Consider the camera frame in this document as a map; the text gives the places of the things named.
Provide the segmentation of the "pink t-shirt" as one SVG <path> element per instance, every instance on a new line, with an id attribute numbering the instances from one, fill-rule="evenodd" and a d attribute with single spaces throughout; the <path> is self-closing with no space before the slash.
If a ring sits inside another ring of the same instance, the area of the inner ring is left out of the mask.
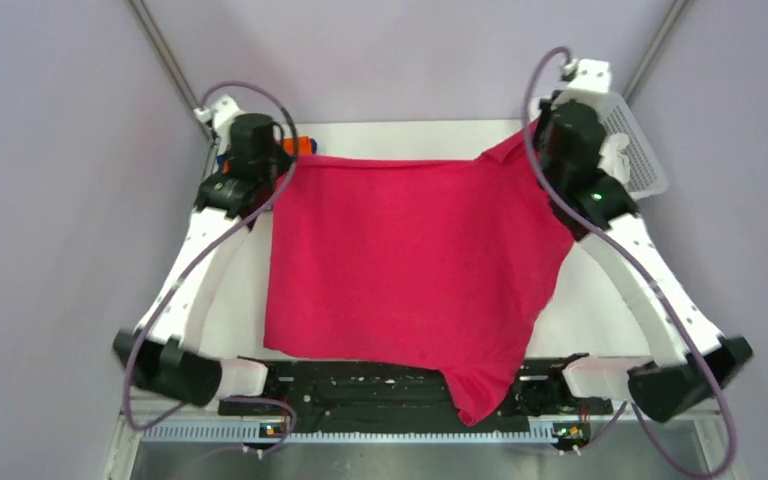
<path id="1" fill-rule="evenodd" d="M 303 156 L 273 207 L 265 347 L 440 372 L 501 404 L 574 243 L 516 133 L 472 160 Z"/>

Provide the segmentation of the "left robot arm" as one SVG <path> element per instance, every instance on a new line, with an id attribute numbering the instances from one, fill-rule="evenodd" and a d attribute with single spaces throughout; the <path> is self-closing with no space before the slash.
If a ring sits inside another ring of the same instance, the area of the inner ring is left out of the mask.
<path id="1" fill-rule="evenodd" d="M 214 136 L 222 164 L 199 185 L 184 243 L 155 303 L 138 325 L 122 330 L 113 352 L 124 368 L 123 413 L 139 390 L 184 405 L 242 395 L 257 413 L 279 404 L 280 386 L 256 361 L 217 358 L 200 350 L 207 316 L 230 261 L 259 217 L 292 179 L 301 152 L 291 116 L 225 118 L 198 113 Z"/>

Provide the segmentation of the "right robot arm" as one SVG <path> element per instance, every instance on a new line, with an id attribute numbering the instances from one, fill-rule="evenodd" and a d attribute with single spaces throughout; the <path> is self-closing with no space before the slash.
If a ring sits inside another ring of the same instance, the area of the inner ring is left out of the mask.
<path id="1" fill-rule="evenodd" d="M 650 238 L 630 193 L 600 168 L 607 138 L 596 110 L 542 99 L 528 155 L 556 218 L 596 261 L 648 344 L 644 356 L 576 354 L 546 385 L 549 404 L 572 412 L 588 397 L 632 403 L 665 423 L 712 399 L 727 425 L 724 390 L 753 357 L 689 298 Z"/>

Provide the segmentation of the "folded blue patterned t-shirt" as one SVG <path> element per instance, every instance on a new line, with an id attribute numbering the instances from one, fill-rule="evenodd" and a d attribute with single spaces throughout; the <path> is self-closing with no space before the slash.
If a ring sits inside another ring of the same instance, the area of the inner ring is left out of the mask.
<path id="1" fill-rule="evenodd" d="M 299 140 L 299 153 L 300 154 L 316 154 L 318 150 L 318 143 L 315 139 L 309 137 L 309 136 L 302 136 Z M 284 149 L 288 152 L 292 152 L 292 141 L 291 140 L 284 140 L 282 143 Z M 216 164 L 219 169 L 224 168 L 225 160 L 230 157 L 230 150 L 227 150 L 226 152 L 222 154 L 218 154 L 216 157 Z"/>

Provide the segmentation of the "white crumpled t-shirt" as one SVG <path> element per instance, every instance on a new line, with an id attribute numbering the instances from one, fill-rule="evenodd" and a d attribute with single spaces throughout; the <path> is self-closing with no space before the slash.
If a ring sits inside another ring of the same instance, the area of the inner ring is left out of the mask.
<path id="1" fill-rule="evenodd" d="M 601 146 L 601 159 L 598 164 L 601 170 L 624 187 L 630 184 L 630 160 L 626 154 L 629 144 L 630 139 L 625 133 L 618 132 L 608 135 Z"/>

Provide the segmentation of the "white plastic laundry basket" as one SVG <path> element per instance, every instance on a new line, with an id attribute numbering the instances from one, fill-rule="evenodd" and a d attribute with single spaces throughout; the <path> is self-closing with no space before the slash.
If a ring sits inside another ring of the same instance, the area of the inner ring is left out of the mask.
<path id="1" fill-rule="evenodd" d="M 565 95 L 564 91 L 556 90 L 549 97 L 534 99 L 530 102 L 530 119 L 535 122 L 533 140 L 540 116 L 540 100 L 549 99 L 554 104 L 557 97 L 564 97 Z M 626 149 L 626 154 L 630 160 L 630 184 L 624 187 L 619 183 L 633 200 L 659 195 L 667 190 L 668 181 L 663 168 L 641 127 L 633 117 L 630 108 L 620 95 L 609 91 L 607 94 L 595 94 L 592 98 L 585 98 L 583 95 L 577 94 L 572 96 L 571 100 L 587 104 L 597 111 L 600 121 L 606 129 L 606 137 L 618 132 L 625 133 L 629 137 L 630 144 Z"/>

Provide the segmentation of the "aluminium frame rail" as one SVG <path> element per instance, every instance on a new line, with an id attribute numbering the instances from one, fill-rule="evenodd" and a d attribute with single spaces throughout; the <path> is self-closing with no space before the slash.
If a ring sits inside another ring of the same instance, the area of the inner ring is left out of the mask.
<path id="1" fill-rule="evenodd" d="M 465 425 L 443 377 L 423 369 L 369 362 L 276 361 L 261 397 L 229 397 L 178 406 L 148 396 L 131 400 L 104 475 L 133 471 L 140 440 L 232 444 L 263 457 L 300 444 L 528 444 L 542 455 L 579 455 L 635 421 L 647 439 L 656 422 L 630 402 L 577 398 L 553 363 L 523 363 L 501 404 Z"/>

